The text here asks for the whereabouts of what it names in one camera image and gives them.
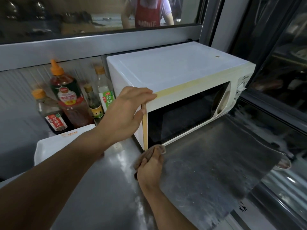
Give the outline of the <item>person's left forearm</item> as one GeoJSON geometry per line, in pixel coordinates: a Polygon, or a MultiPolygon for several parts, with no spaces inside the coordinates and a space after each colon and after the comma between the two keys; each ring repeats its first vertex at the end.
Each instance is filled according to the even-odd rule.
{"type": "Polygon", "coordinates": [[[116,139],[94,129],[0,188],[0,230],[50,230],[74,189],[116,139]]]}

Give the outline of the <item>metal window frame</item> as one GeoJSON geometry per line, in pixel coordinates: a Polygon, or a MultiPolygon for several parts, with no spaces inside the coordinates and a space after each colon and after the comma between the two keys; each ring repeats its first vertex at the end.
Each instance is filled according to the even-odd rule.
{"type": "Polygon", "coordinates": [[[123,29],[126,0],[0,0],[0,72],[196,40],[224,0],[169,0],[174,25],[123,29]]]}

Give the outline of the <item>white rectangular tray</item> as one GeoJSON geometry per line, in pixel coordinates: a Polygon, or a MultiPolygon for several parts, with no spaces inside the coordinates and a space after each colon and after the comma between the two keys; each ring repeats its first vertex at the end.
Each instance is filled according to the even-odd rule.
{"type": "Polygon", "coordinates": [[[75,140],[82,133],[95,128],[96,125],[89,124],[84,127],[80,127],[75,130],[71,130],[59,135],[55,135],[49,138],[42,139],[36,144],[36,151],[34,154],[34,165],[38,165],[42,161],[46,160],[50,156],[54,155],[56,152],[63,149],[73,140],[75,140]]]}

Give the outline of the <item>white microwave oven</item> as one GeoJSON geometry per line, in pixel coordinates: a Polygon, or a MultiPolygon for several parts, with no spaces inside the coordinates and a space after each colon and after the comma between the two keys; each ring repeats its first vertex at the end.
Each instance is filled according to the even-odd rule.
{"type": "Polygon", "coordinates": [[[168,145],[227,114],[256,65],[198,42],[109,55],[115,96],[124,87],[147,87],[157,97],[139,106],[146,114],[134,133],[143,150],[168,145]]]}

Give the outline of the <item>person's right forearm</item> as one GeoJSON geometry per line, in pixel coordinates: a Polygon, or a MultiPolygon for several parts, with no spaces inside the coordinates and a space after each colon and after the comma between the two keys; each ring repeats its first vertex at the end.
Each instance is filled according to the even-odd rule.
{"type": "Polygon", "coordinates": [[[159,186],[141,185],[158,230],[198,230],[166,197],[159,186]]]}

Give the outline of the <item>large orange-capped sauce bottle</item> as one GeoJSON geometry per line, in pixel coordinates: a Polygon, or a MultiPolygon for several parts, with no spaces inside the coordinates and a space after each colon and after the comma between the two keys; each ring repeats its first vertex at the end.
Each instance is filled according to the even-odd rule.
{"type": "Polygon", "coordinates": [[[50,62],[50,88],[71,124],[74,128],[94,124],[92,113],[77,80],[66,73],[55,60],[52,59],[50,62]]]}

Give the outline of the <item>small dark bottle yellow label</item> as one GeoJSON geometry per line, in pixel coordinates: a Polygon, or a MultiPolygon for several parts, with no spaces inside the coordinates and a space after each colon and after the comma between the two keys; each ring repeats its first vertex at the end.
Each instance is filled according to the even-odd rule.
{"type": "Polygon", "coordinates": [[[87,102],[92,112],[93,118],[96,124],[98,124],[104,116],[104,111],[101,102],[94,93],[94,90],[89,83],[85,84],[83,87],[87,95],[87,102]]]}

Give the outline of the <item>brown cleaning cloth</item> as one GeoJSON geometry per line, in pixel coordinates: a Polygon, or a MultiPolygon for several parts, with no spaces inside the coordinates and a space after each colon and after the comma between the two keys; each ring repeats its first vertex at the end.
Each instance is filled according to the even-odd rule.
{"type": "Polygon", "coordinates": [[[138,170],[144,158],[146,158],[146,160],[149,161],[155,151],[158,151],[160,154],[165,154],[166,148],[161,144],[156,144],[147,149],[146,151],[144,151],[142,154],[139,155],[139,157],[133,163],[134,170],[138,170]]]}

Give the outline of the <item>person's left hand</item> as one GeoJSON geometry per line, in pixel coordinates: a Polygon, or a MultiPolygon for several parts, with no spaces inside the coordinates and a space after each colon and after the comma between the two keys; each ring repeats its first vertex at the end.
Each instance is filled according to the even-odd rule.
{"type": "Polygon", "coordinates": [[[157,94],[149,88],[124,87],[95,129],[109,145],[129,138],[140,126],[133,123],[138,108],[156,97],[157,94]]]}

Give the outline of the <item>person's right hand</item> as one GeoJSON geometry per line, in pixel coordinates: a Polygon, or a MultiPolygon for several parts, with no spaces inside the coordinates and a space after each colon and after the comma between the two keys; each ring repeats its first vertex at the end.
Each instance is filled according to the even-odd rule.
{"type": "Polygon", "coordinates": [[[147,162],[148,172],[137,173],[137,181],[144,193],[160,188],[163,161],[163,155],[155,151],[151,159],[147,162]]]}

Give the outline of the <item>clear bottle green white label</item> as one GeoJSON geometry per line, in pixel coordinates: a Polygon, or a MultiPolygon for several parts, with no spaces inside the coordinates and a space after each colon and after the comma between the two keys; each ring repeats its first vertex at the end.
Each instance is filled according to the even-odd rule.
{"type": "Polygon", "coordinates": [[[112,87],[109,85],[110,81],[106,76],[104,67],[96,65],[94,66],[94,69],[98,79],[97,87],[98,87],[99,98],[102,104],[102,108],[104,112],[106,112],[109,106],[115,100],[115,96],[112,87]]]}

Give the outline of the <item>small orange-capped dark sauce bottle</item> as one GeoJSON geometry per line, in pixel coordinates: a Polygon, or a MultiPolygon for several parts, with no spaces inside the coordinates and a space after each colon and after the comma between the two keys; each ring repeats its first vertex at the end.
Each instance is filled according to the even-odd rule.
{"type": "Polygon", "coordinates": [[[60,108],[57,101],[53,100],[43,89],[35,89],[32,92],[36,100],[36,108],[44,118],[48,127],[55,135],[59,135],[74,129],[64,111],[60,108]]]}

